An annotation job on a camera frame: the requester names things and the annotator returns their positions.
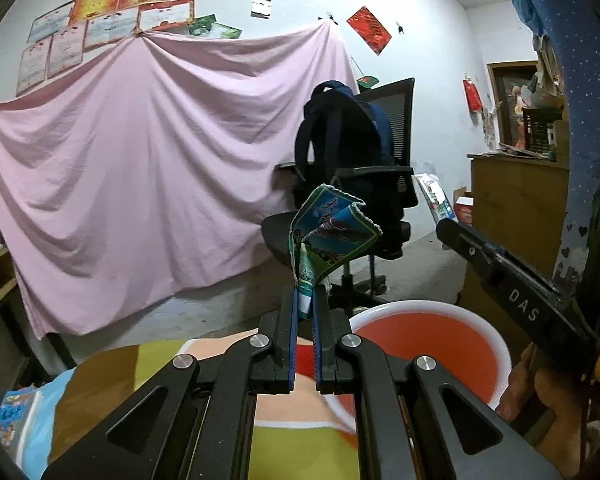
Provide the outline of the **blue dotted sleeve forearm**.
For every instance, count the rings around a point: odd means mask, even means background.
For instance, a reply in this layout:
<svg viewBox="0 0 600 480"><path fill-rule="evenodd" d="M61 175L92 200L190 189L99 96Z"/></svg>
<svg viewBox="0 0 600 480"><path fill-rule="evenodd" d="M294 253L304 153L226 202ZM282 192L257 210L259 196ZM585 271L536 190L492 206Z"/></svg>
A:
<svg viewBox="0 0 600 480"><path fill-rule="evenodd" d="M593 195L600 186L600 17L591 0L512 0L534 36L550 42L569 127L569 182L554 278L572 286L588 258Z"/></svg>

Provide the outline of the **person's right hand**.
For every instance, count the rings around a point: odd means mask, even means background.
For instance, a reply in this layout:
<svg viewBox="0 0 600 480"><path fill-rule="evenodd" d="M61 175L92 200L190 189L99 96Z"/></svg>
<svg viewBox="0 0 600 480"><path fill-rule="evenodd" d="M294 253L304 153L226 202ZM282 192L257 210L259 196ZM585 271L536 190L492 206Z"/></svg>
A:
<svg viewBox="0 0 600 480"><path fill-rule="evenodd" d="M546 367L531 378L529 366L534 350L535 345L529 344L522 352L520 362L508 376L508 386L496 412L506 422L512 422L535 392L556 416L535 448L560 471L562 478L574 479L580 468L581 404L569 386Z"/></svg>

